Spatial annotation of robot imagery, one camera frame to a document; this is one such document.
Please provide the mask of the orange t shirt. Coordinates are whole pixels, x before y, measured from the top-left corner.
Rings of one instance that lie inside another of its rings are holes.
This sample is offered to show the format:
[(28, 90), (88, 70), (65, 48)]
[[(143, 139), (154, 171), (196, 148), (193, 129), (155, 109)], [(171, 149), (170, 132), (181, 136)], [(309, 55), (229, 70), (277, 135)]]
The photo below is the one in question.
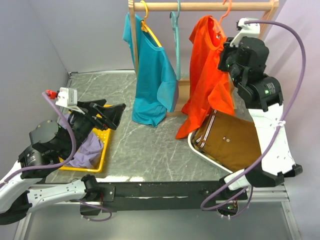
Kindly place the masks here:
[(219, 22), (211, 15), (203, 16), (189, 40), (192, 43), (189, 99), (181, 110), (187, 119), (179, 128), (176, 139), (183, 139), (198, 129), (212, 109), (235, 115), (229, 76), (218, 69), (227, 40)]

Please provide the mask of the orange plastic hanger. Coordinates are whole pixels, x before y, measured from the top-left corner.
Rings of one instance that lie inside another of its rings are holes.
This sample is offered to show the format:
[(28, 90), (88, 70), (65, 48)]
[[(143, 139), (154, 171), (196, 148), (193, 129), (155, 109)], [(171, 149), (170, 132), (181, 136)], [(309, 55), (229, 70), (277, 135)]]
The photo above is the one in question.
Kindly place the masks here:
[(221, 26), (221, 23), (222, 23), (223, 19), (229, 15), (231, 8), (232, 8), (233, 1), (232, 0), (224, 0), (222, 4), (225, 5), (226, 2), (228, 2), (228, 7), (227, 7), (226, 12), (220, 17), (219, 21), (214, 20), (214, 26), (213, 26), (213, 30), (216, 33), (222, 35), (223, 37), (225, 36), (225, 33), (224, 33), (224, 30)]

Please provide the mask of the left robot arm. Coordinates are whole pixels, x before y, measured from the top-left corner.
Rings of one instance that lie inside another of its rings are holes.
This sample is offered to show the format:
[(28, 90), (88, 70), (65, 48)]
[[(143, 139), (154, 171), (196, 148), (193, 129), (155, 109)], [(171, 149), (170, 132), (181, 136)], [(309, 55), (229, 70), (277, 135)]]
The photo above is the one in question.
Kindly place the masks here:
[(104, 106), (106, 100), (79, 101), (79, 111), (71, 110), (60, 122), (45, 120), (29, 133), (30, 146), (18, 157), (0, 182), (0, 223), (16, 223), (40, 208), (64, 201), (94, 201), (102, 194), (96, 177), (90, 174), (62, 186), (31, 189), (72, 160), (93, 129), (116, 130), (124, 103)]

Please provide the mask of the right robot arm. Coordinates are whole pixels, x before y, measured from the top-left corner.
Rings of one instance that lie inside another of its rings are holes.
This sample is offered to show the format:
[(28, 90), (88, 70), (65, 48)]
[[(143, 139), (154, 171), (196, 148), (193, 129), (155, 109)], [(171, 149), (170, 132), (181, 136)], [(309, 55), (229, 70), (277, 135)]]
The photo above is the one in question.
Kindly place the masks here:
[(291, 155), (285, 130), (284, 98), (280, 82), (265, 74), (269, 49), (255, 37), (238, 43), (227, 38), (220, 54), (218, 69), (229, 73), (237, 93), (253, 120), (263, 158), (220, 181), (219, 195), (228, 200), (245, 187), (271, 188), (302, 173), (303, 168)]

